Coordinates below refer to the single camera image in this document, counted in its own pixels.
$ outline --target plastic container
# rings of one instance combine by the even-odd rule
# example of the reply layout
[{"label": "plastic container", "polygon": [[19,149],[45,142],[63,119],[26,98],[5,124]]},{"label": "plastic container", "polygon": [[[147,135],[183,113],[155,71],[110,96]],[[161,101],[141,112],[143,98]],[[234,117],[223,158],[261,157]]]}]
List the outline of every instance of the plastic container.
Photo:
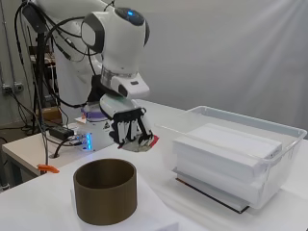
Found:
[{"label": "plastic container", "polygon": [[[258,155],[256,148],[249,149],[248,146],[242,151],[234,148],[232,143],[228,145],[227,142],[204,140],[202,136],[192,135],[204,126],[236,131],[234,133],[238,135],[245,134],[246,137],[275,145],[276,148],[270,155],[262,156]],[[184,173],[247,201],[255,209],[263,207],[286,181],[300,142],[307,134],[302,129],[203,106],[158,122],[156,127],[159,128],[157,133],[161,138],[160,148],[165,154],[164,161],[170,170],[179,167],[191,169],[192,172]],[[192,149],[185,145],[185,141],[194,143],[192,155]],[[220,153],[232,153],[239,157],[239,162],[244,163],[233,165],[222,162],[214,158],[216,156],[211,156],[211,153],[202,152],[198,146],[209,146],[213,152],[219,150]],[[237,173],[239,168],[245,173]]]}]

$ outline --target black base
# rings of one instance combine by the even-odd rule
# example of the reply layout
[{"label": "black base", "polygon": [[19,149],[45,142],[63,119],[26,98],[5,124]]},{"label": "black base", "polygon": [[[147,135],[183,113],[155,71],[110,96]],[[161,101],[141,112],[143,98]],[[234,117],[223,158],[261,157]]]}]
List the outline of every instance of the black base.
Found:
[{"label": "black base", "polygon": [[226,207],[226,208],[232,210],[233,212],[236,212],[237,214],[242,214],[243,212],[245,212],[245,211],[249,208],[249,206],[246,206],[246,207],[244,207],[242,210],[238,211],[238,210],[236,210],[236,209],[230,207],[229,205],[227,205],[227,204],[221,202],[220,200],[218,200],[218,199],[212,197],[211,195],[208,195],[207,193],[205,193],[205,192],[203,192],[203,191],[201,191],[201,190],[195,188],[194,186],[191,186],[190,184],[187,184],[186,182],[184,182],[184,181],[182,181],[182,180],[180,180],[180,179],[178,179],[178,178],[176,178],[176,180],[177,180],[178,182],[180,182],[180,183],[182,183],[182,184],[184,184],[184,185],[190,187],[191,189],[193,189],[193,190],[195,190],[195,191],[197,191],[197,192],[199,192],[199,193],[201,193],[201,194],[203,194],[203,195],[206,195],[207,197],[213,199],[214,201],[216,201],[216,202],[219,203],[220,205],[223,205],[224,207]]}]

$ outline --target blue light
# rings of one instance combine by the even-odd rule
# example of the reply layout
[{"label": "blue light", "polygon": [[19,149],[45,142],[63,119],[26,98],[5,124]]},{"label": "blue light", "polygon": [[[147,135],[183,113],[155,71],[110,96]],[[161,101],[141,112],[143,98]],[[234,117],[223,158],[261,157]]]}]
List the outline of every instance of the blue light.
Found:
[{"label": "blue light", "polygon": [[91,139],[90,139],[90,134],[87,134],[86,137],[87,137],[87,150],[92,150],[92,143],[91,143]]}]

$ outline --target white foam block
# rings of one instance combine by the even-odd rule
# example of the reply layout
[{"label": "white foam block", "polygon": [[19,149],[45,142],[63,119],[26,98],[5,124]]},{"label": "white foam block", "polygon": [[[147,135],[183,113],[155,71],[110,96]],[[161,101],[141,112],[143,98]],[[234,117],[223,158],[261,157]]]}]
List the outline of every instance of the white foam block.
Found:
[{"label": "white foam block", "polygon": [[[76,211],[75,193],[71,191],[72,205]],[[125,221],[109,225],[90,225],[76,218],[84,231],[178,231],[179,222],[169,208],[138,175],[138,207]]]},{"label": "white foam block", "polygon": [[252,204],[257,203],[263,189],[264,180],[262,178],[257,178],[248,184],[189,161],[180,161],[178,164],[178,171]]},{"label": "white foam block", "polygon": [[174,141],[173,152],[177,155],[177,167],[182,172],[183,164],[190,162],[202,168],[217,171],[250,183],[265,171],[258,161],[241,156],[223,148],[181,137]]},{"label": "white foam block", "polygon": [[173,152],[178,156],[179,170],[184,170],[181,162],[189,161],[249,184],[265,172],[267,166],[262,159],[273,157],[282,149],[279,141],[211,123],[191,131],[190,135],[205,142],[188,137],[174,141]]},{"label": "white foam block", "polygon": [[263,159],[270,159],[282,150],[280,141],[255,136],[213,123],[197,128],[189,134],[236,152]]}]

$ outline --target orange clip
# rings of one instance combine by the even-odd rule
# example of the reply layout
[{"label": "orange clip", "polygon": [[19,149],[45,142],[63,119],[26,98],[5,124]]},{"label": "orange clip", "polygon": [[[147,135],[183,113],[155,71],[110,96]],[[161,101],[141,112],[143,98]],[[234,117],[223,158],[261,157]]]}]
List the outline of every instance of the orange clip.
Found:
[{"label": "orange clip", "polygon": [[60,171],[57,170],[55,167],[52,166],[46,166],[46,165],[38,165],[38,170],[41,171],[50,171],[52,173],[59,173]]}]

